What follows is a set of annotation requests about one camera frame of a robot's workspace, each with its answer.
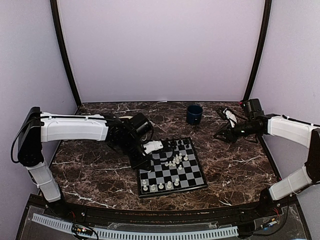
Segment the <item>white chess bishop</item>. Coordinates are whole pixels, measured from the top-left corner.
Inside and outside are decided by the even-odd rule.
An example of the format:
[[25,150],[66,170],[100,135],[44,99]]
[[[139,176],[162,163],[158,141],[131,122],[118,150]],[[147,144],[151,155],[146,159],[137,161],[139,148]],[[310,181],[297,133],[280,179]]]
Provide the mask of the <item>white chess bishop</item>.
[[162,183],[160,183],[159,186],[158,186],[158,188],[159,188],[160,190],[162,190],[162,189],[164,188],[164,185],[163,185]]

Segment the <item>white chess queen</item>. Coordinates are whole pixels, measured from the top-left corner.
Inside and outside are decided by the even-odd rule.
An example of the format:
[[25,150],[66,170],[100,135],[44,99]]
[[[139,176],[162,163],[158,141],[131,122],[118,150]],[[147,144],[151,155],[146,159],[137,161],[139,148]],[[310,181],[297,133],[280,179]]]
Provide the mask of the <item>white chess queen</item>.
[[168,189],[171,189],[172,188],[172,182],[171,181],[168,181],[167,184],[166,184],[166,187]]

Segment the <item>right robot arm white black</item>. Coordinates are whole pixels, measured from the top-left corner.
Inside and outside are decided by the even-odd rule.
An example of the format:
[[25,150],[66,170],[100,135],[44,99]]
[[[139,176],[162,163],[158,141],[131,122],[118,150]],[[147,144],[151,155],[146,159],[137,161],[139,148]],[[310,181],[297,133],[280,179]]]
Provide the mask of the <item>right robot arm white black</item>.
[[320,127],[284,115],[268,114],[243,122],[230,120],[214,138],[235,143],[241,137],[264,135],[282,180],[267,189],[267,196],[255,205],[255,213],[266,217],[274,201],[320,183]]

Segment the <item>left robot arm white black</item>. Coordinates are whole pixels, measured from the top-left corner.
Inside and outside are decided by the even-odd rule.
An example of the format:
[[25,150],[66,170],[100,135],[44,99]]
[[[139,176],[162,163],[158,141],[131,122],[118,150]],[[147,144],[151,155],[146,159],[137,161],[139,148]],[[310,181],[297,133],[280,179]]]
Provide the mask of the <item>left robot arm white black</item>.
[[43,156],[43,144],[55,141],[88,140],[118,147],[129,158],[132,169],[147,165],[147,142],[142,138],[154,129],[142,113],[132,117],[115,115],[60,115],[32,107],[16,134],[10,149],[14,164],[24,166],[51,210],[60,218],[71,213],[63,193]]

